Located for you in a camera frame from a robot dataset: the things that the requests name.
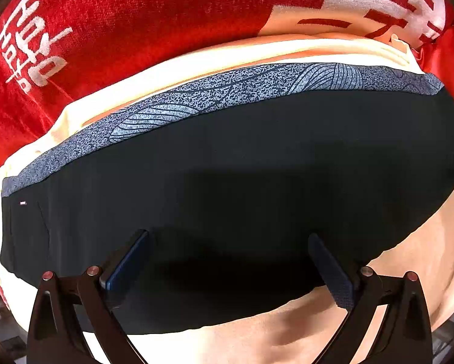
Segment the black pants with patterned waistband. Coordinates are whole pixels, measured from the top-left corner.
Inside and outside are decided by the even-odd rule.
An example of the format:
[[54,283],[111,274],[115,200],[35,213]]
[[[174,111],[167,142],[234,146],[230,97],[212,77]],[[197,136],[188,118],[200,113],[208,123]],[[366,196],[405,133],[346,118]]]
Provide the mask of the black pants with patterned waistband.
[[430,74],[286,63],[112,113],[3,183],[4,267],[31,285],[151,234],[116,312],[129,334],[268,312],[321,284],[317,235],[365,265],[454,189],[454,100]]

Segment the red blanket with white characters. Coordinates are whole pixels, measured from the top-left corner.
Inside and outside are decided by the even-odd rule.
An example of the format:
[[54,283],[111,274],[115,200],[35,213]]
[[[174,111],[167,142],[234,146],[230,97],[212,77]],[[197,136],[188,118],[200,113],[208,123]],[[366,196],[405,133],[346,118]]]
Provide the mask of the red blanket with white characters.
[[[446,0],[11,0],[0,12],[0,167],[47,134],[66,106],[187,53],[328,33],[384,44],[397,37],[413,53],[453,18]],[[4,267],[1,251],[0,295],[27,312],[43,274],[28,284]]]

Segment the red embroidered satin pillow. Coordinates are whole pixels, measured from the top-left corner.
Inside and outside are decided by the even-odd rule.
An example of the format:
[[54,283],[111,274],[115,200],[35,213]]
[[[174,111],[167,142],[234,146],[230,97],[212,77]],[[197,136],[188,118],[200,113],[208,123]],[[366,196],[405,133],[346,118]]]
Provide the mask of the red embroidered satin pillow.
[[437,76],[454,98],[454,23],[420,49],[419,64],[424,72]]

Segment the cream seat cushion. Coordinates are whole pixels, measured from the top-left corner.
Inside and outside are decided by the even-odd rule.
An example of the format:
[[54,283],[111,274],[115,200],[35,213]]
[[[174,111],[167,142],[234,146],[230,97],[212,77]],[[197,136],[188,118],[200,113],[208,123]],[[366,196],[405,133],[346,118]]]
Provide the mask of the cream seat cushion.
[[[270,62],[341,62],[419,73],[408,44],[388,44],[355,35],[273,35],[208,47],[148,68],[66,106],[51,130],[12,154],[0,167],[0,249],[2,182],[68,137],[101,117],[139,99],[205,76]],[[438,211],[408,238],[371,261],[374,270],[401,276],[417,273],[439,327],[454,312],[454,190]],[[326,288],[316,288],[265,314],[224,325],[171,334],[139,335],[132,343],[152,363],[311,362],[335,333],[343,310]]]

